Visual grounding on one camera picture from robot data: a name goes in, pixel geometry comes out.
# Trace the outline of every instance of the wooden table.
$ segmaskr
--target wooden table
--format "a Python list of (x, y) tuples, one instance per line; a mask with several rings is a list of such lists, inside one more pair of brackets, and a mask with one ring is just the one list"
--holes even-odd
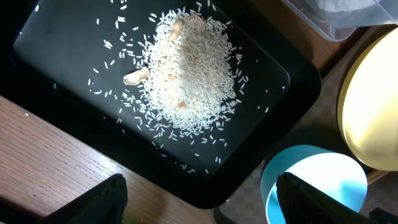
[[(327, 71), (366, 29), (328, 42), (279, 0), (253, 0), (321, 71)], [(44, 217), (115, 173), (127, 180), (124, 217), (141, 223), (212, 223), (195, 208), (0, 96), (0, 199)]]

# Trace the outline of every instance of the pile of rice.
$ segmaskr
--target pile of rice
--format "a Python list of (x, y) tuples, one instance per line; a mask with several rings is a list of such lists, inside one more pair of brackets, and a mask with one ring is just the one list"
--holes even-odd
[[(220, 21), (209, 17), (203, 27), (198, 20), (187, 20), (189, 16), (182, 11), (162, 15), (155, 43), (144, 47), (150, 75), (142, 84), (147, 107), (158, 110), (157, 117), (167, 119), (174, 128), (199, 133), (219, 119), (229, 121), (227, 114), (233, 114), (233, 107), (240, 102), (234, 100), (236, 75), (228, 63), (230, 50), (236, 47), (222, 34), (227, 26)], [(185, 25), (179, 38), (171, 41), (177, 19)]]

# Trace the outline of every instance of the black tray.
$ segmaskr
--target black tray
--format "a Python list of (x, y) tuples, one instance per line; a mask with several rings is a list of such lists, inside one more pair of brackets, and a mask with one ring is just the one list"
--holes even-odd
[[(141, 40), (144, 33), (154, 33), (155, 24), (148, 20), (150, 13), (160, 15), (162, 11), (183, 6), (197, 9), (196, 1), (128, 0), (130, 11), (122, 12), (120, 2), (114, 1), (117, 5), (113, 7), (109, 6), (109, 0), (39, 1), (39, 12), (29, 17), (23, 33), (18, 35), (20, 30), (12, 30), (13, 37), (19, 38), (15, 41), (15, 51), (11, 52), (10, 74), (2, 75), (1, 94), (188, 203), (200, 208), (219, 206), (315, 102), (320, 92), (316, 68), (249, 2), (214, 1), (218, 6), (214, 13), (205, 6), (207, 1), (201, 1), (205, 17), (233, 21), (234, 27), (228, 29), (228, 35), (234, 45), (242, 47), (240, 53), (244, 56), (239, 68), (249, 76), (245, 95), (238, 97), (243, 103), (230, 116), (232, 120), (226, 123), (224, 132), (211, 133), (215, 138), (226, 139), (228, 147), (211, 143), (190, 147), (190, 138), (173, 142), (165, 137), (166, 141), (156, 141), (165, 147), (156, 150), (150, 143), (153, 133), (134, 129), (137, 121), (133, 113), (122, 114), (123, 125), (115, 125), (122, 107), (119, 100), (105, 99), (88, 91), (92, 86), (87, 86), (87, 79), (91, 77), (94, 86), (102, 89), (111, 86), (109, 89), (118, 90), (120, 97), (120, 91), (126, 88), (121, 77), (134, 67), (125, 60), (107, 77), (94, 78), (93, 67), (104, 67), (104, 60), (119, 59), (116, 50), (109, 57), (103, 39), (115, 45), (117, 41), (112, 39), (118, 40), (124, 31), (120, 29), (111, 35), (108, 29), (99, 29), (101, 26), (95, 20), (105, 14), (106, 18), (127, 17), (123, 26), (140, 26), (139, 32), (131, 37), (137, 46), (136, 39)], [(109, 25), (114, 24), (114, 19), (106, 18), (100, 17), (100, 25), (108, 23), (108, 27), (114, 27)], [(205, 136), (197, 136), (196, 141), (208, 136), (206, 132)], [(216, 156), (222, 158), (221, 164), (215, 163)], [(187, 169), (182, 171), (180, 164), (188, 164)], [(188, 174), (191, 168), (196, 172)]]

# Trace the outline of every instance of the clear plastic container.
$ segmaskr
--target clear plastic container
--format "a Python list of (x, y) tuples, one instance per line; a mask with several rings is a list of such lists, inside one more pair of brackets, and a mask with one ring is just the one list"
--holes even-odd
[(398, 24), (398, 0), (282, 0), (326, 40), (341, 41), (357, 27)]

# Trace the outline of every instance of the blue cup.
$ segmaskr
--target blue cup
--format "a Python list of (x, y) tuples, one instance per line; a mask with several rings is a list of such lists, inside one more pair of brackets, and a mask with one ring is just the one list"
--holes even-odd
[(362, 167), (351, 157), (315, 146), (278, 153), (261, 175), (261, 195), (269, 224), (285, 224), (276, 193), (278, 175), (290, 172), (339, 203), (359, 212), (368, 191)]

